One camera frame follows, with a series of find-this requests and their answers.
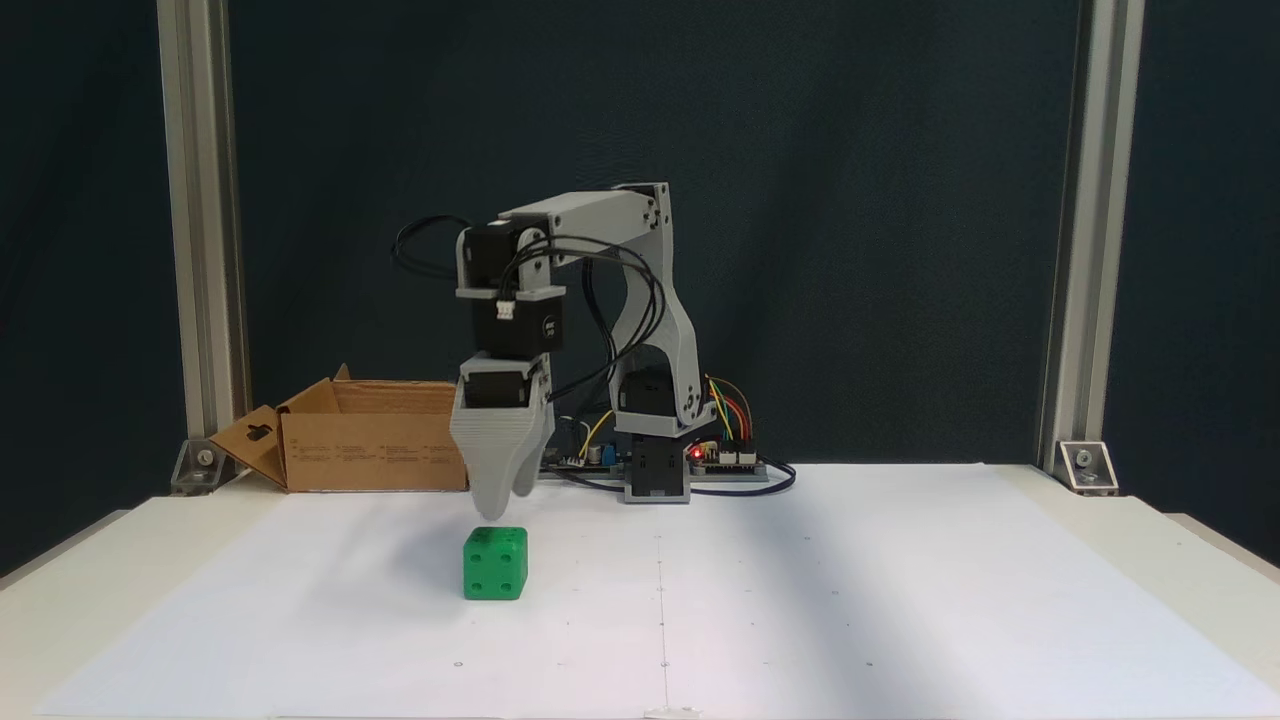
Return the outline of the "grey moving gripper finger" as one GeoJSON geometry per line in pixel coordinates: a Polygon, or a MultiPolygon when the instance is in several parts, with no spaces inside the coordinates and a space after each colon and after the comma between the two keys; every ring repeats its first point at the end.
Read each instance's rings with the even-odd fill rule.
{"type": "Polygon", "coordinates": [[[541,462],[541,407],[456,406],[451,436],[460,450],[475,509],[498,521],[513,497],[532,492],[541,462]]]}

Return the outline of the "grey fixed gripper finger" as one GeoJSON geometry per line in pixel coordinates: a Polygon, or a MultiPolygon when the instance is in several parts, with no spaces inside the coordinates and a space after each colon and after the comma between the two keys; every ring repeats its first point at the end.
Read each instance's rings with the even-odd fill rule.
{"type": "Polygon", "coordinates": [[[554,404],[548,401],[552,380],[548,374],[534,374],[527,405],[530,425],[517,452],[515,495],[527,497],[536,483],[547,443],[556,430],[554,404]]]}

